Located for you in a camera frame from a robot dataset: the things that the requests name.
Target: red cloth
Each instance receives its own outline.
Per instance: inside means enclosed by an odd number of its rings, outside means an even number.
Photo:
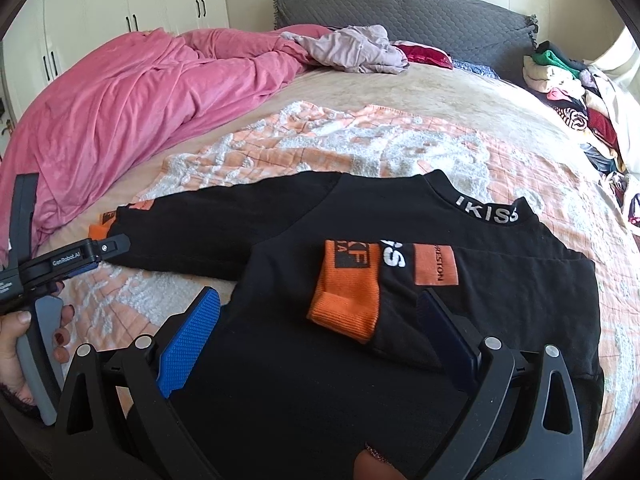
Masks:
[[[453,70],[453,62],[447,54],[439,48],[419,44],[394,43],[394,46],[406,54],[406,58],[412,63],[441,66]]]
[[[613,128],[611,120],[607,119],[603,114],[593,110],[592,108],[587,108],[587,113],[589,115],[588,126],[593,134],[607,146],[620,153],[620,148],[618,147],[618,134]]]

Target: gray handle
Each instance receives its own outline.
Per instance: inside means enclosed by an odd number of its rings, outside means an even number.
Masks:
[[[64,383],[62,366],[53,357],[55,348],[53,333],[60,328],[60,316],[64,304],[64,301],[60,300],[60,298],[54,298],[52,296],[45,296],[37,300],[31,309],[32,321],[29,331],[18,339],[16,348],[22,373],[31,389],[33,399],[38,405],[42,421],[47,426],[52,426],[56,421],[56,417],[58,416],[58,401],[60,398],[60,394],[58,394],[57,398],[52,399],[50,392],[52,388],[57,388],[59,392]],[[47,381],[46,374],[42,374],[45,376],[42,377],[40,373],[42,368],[36,364],[38,354],[41,352],[42,347],[35,343],[35,338],[40,338],[44,344],[46,357],[41,356],[41,359],[48,360],[53,370],[55,380],[58,383],[57,385],[50,384],[49,387],[45,385],[45,381]]]

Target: pink blanket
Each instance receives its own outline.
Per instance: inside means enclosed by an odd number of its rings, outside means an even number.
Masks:
[[[132,32],[94,50],[36,98],[12,135],[0,165],[0,264],[16,174],[40,173],[36,248],[129,168],[254,109],[310,62],[279,31],[228,28]]]

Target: dark blue gripper pad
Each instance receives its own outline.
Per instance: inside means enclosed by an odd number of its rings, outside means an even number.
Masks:
[[[178,329],[159,359],[157,382],[165,399],[187,382],[219,318],[220,296],[212,288]]]

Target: orange logo patch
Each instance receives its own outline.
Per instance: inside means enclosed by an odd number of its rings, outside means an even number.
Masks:
[[[334,245],[334,261],[336,269],[368,269],[371,260],[369,244],[364,242],[348,242],[338,240]]]
[[[414,244],[416,285],[457,285],[458,268],[448,245]]]

